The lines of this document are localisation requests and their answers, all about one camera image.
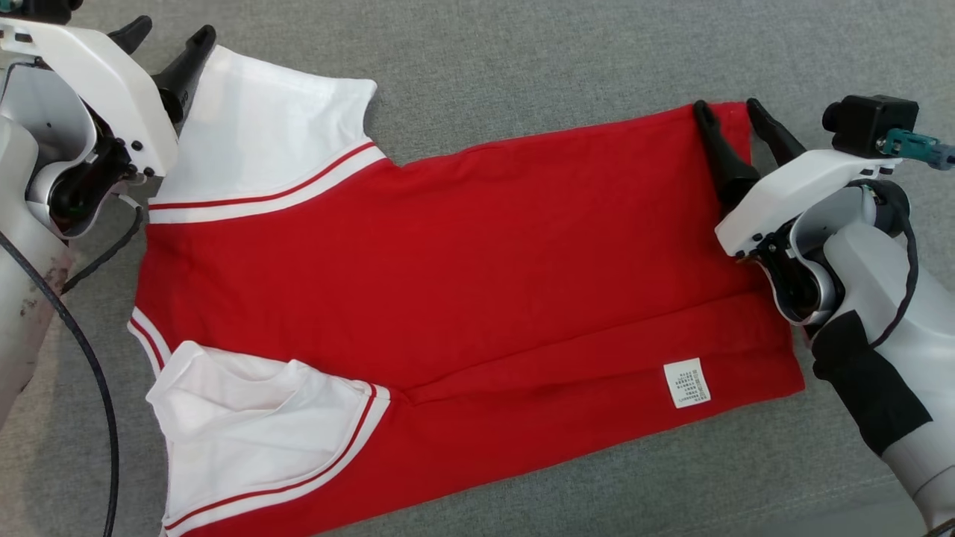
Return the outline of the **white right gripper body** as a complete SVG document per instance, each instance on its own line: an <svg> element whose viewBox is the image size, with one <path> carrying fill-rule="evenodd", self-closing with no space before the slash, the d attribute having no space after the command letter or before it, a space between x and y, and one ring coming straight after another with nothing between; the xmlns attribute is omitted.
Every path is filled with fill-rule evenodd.
<svg viewBox="0 0 955 537"><path fill-rule="evenodd" d="M749 254L756 235L767 236L864 172L900 164L898 157L858 157L833 149L809 150L757 181L714 231L727 255Z"/></svg>

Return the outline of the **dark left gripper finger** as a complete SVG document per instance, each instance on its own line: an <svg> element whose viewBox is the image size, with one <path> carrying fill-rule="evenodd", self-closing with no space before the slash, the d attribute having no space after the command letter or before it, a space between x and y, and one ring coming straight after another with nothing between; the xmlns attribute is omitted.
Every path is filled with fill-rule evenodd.
<svg viewBox="0 0 955 537"><path fill-rule="evenodd" d="M133 54L153 30L152 18L140 15L126 26L107 34L110 41L119 46L126 54Z"/></svg>
<svg viewBox="0 0 955 537"><path fill-rule="evenodd" d="M217 42L217 31L204 25L188 38L184 50L161 72L153 75L163 108L172 125L183 125L206 61Z"/></svg>

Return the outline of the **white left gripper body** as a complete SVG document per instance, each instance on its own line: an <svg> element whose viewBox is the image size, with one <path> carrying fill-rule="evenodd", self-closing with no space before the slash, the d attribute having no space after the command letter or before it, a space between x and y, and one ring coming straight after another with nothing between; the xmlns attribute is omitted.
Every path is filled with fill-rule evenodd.
<svg viewBox="0 0 955 537"><path fill-rule="evenodd" d="M40 57L116 137L141 142L132 163L164 177L177 163L178 136L153 79L101 31L3 19L2 48Z"/></svg>

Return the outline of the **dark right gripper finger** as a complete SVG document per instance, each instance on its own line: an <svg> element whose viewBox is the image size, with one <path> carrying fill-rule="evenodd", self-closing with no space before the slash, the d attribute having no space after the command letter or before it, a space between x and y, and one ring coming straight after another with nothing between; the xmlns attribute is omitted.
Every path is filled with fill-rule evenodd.
<svg viewBox="0 0 955 537"><path fill-rule="evenodd" d="M756 98L748 98L746 108L757 135L768 146L778 167L791 163L807 151L797 137L778 122Z"/></svg>
<svg viewBox="0 0 955 537"><path fill-rule="evenodd" d="M721 217L738 207L740 201L761 179L760 173L744 162L723 134L721 120L706 101L692 105L697 131L712 174L713 187L719 200Z"/></svg>

